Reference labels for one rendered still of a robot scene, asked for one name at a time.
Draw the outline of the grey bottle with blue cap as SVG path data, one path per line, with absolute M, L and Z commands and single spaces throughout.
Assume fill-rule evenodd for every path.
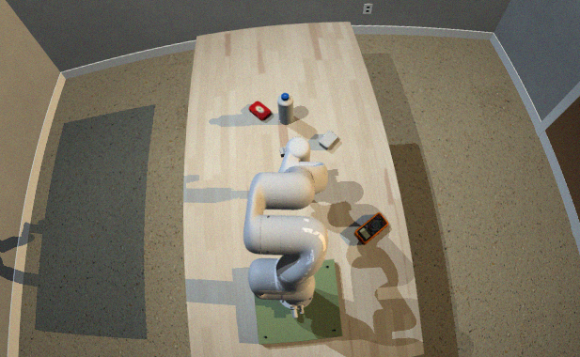
M 289 96 L 289 97 L 288 97 Z M 282 124 L 291 124 L 293 116 L 293 97 L 288 93 L 283 93 L 277 99 L 279 121 Z

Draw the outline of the orange and black multimeter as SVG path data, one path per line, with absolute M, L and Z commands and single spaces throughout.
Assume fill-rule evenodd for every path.
M 378 212 L 358 229 L 356 229 L 354 235 L 363 245 L 365 245 L 368 241 L 370 241 L 371 238 L 373 239 L 387 226 L 388 222 L 383 217 L 383 215 Z

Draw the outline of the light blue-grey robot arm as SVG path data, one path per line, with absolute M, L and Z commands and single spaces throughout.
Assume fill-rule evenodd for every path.
M 307 207 L 315 194 L 325 190 L 328 173 L 324 163 L 310 161 L 310 144 L 302 137 L 290 139 L 279 149 L 284 158 L 278 172 L 260 172 L 251 182 L 243 242 L 253 254 L 282 256 L 253 260 L 248 271 L 249 286 L 257 298 L 279 300 L 292 311 L 293 318 L 298 318 L 297 310 L 303 314 L 313 298 L 313 275 L 321 267 L 328 247 L 327 228 L 315 218 L 263 212 Z

